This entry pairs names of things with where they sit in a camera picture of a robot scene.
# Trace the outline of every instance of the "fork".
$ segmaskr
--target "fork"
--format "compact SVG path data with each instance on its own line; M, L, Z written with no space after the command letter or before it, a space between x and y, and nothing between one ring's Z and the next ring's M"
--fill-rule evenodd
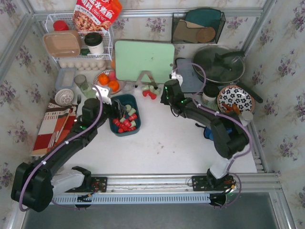
M81 103L81 95L77 95L77 107L76 107L76 117L77 117L77 111L78 111L78 105Z

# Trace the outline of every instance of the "wooden cutting board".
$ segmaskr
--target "wooden cutting board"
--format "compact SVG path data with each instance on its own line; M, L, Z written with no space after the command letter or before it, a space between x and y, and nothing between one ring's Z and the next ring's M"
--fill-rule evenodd
M169 43L117 41L116 77L137 81L142 71L150 71L156 83L165 83L173 69L174 52L174 45ZM150 82L147 76L142 81Z

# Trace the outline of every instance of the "egg carton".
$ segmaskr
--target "egg carton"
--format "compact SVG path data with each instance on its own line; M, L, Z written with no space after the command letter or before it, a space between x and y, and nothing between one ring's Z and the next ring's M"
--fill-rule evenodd
M105 60L59 60L58 63L61 68L77 68L79 71L104 71L107 67Z

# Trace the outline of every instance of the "black and white spotted plate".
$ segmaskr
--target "black and white spotted plate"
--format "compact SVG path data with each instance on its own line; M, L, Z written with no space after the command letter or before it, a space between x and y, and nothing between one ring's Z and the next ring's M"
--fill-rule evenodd
M222 112L226 111L226 108L223 106L224 103L228 106L236 104L240 111L253 112L254 110L254 99L252 96L236 85L227 86L220 91L217 97L217 104Z

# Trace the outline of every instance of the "white table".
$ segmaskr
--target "white table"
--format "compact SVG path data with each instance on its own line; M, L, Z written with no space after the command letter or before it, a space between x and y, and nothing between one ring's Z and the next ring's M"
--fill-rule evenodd
M99 71L77 72L93 82ZM75 99L81 94L73 88ZM206 173L217 160L214 143L203 137L203 129L195 121L174 117L170 107L143 97L141 87L133 94L141 117L138 133L117 137L109 128L109 121L98 129L97 136L83 150L76 153L65 168L81 166L93 174L194 174ZM238 158L232 168L235 173L256 173L252 154Z

